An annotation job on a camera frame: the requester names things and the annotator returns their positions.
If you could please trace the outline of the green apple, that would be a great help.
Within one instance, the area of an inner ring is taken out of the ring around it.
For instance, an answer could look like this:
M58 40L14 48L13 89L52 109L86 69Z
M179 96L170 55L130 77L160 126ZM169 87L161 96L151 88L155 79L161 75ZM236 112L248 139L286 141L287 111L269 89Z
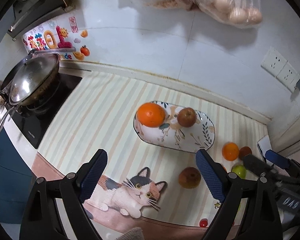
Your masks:
M247 175L247 170L243 165L234 165L231 171L239 176L241 179L245 179Z

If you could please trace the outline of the red-brown apple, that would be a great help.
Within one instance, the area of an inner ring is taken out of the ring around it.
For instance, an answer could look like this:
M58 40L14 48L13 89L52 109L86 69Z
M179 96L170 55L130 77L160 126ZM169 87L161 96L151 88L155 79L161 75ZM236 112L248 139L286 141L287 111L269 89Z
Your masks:
M190 107L183 108L177 116L178 124L186 128L193 126L196 123L196 120L196 112Z
M199 186L201 174L194 167L187 167L181 171L178 177L179 185L185 189L194 189Z

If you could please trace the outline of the red-brown apple on plate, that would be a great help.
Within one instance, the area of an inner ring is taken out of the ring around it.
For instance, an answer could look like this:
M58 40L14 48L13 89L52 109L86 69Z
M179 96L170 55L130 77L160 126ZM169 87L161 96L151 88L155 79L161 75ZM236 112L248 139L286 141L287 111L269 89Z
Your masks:
M177 116L178 124L186 128L193 126L196 123L196 120L196 112L190 107L183 108Z

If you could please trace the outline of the white wall socket panel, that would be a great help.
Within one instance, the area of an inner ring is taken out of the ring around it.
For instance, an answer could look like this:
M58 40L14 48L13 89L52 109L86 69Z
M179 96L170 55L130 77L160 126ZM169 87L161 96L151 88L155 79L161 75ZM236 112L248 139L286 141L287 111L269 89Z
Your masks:
M294 67L273 47L270 47L261 67L271 76L277 79L291 93L296 89L296 83L300 80L300 75Z

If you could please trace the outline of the dark red-orange tangerine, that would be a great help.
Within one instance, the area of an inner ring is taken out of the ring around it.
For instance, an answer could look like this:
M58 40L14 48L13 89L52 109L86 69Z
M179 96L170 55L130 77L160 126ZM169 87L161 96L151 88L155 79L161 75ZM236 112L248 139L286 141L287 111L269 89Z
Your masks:
M244 146L239 150L239 159L243 160L245 156L252 154L252 150L248 146Z

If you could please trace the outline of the floral oval ceramic plate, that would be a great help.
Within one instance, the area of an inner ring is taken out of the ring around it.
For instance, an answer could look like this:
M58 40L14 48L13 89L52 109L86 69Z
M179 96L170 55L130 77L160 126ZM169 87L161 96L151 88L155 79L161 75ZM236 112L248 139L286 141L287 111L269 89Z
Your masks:
M139 138L149 144L174 150L196 153L200 149L208 150L215 142L215 126L211 119L201 111L195 111L196 122L192 127L181 126L177 121L178 113L183 109L174 104L154 101L166 114L165 121L158 127L147 127L136 114L133 128Z

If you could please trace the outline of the colourful wall sticker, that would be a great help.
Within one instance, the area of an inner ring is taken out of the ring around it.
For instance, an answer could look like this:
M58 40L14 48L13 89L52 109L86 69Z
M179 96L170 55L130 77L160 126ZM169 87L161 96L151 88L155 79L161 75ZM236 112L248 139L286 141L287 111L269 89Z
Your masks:
M73 15L55 17L22 35L26 51L51 50L62 60L83 61L91 55L88 30Z

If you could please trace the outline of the large orange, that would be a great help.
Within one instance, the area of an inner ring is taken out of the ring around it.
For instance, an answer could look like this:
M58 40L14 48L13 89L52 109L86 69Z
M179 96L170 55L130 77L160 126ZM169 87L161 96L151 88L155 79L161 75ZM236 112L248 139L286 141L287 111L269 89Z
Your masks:
M166 119L164 109L156 103L148 102L141 105L137 110L139 122L146 127L159 127Z

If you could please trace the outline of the small orange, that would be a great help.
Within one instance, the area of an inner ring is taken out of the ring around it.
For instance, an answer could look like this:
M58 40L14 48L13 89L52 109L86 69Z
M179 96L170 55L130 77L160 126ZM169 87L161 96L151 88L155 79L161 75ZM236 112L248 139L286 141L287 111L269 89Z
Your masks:
M234 142L228 142L222 148L222 155L225 160L234 161L239 156L239 148Z

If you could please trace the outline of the blue kitchen cabinet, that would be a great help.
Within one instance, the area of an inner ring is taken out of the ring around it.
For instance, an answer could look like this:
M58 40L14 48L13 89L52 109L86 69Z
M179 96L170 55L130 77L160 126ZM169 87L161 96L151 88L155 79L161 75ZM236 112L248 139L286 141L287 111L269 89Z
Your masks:
M0 132L0 222L20 224L36 176L4 129Z

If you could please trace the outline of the steel wok with lid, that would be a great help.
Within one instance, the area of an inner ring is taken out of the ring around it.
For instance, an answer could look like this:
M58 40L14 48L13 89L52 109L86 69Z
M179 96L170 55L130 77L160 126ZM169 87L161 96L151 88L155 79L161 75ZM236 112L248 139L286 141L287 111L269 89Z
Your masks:
M59 73L59 54L32 50L0 84L0 98L10 106L27 106L37 101Z

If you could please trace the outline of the black induction cooktop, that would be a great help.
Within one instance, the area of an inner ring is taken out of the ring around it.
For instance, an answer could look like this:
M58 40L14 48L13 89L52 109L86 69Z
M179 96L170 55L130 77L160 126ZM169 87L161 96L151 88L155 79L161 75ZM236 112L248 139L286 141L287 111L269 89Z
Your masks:
M59 73L36 102L21 106L16 112L10 113L16 126L35 149L38 148L62 104L81 79L79 76Z

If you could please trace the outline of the striped cat table mat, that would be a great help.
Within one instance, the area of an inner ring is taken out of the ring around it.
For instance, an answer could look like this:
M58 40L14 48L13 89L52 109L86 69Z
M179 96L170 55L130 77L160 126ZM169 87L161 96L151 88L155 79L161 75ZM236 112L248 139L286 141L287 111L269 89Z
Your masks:
M205 232L200 221L211 222L217 209L204 182L195 189L183 189L178 183L179 173L195 165L194 155L148 144L134 131L136 110L153 100L205 113L216 136L209 153L227 170L232 163L222 156L225 143L248 146L258 155L257 142L268 133L265 125L202 99L145 81L96 73L84 77L58 111L40 143L32 170L47 180L59 179L76 172L100 148L108 154L105 175L114 181L121 182L148 167L151 179L167 183L159 199L160 211L144 207L141 217L134 219L85 202L95 224L120 233L140 227L146 239L200 239Z

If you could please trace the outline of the red cherry tomato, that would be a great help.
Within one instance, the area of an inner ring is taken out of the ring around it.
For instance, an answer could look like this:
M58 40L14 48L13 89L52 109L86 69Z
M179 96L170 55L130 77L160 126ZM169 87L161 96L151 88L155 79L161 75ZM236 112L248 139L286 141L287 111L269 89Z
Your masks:
M203 218L199 221L199 226L201 228L206 228L208 226L209 222L207 220L207 218Z

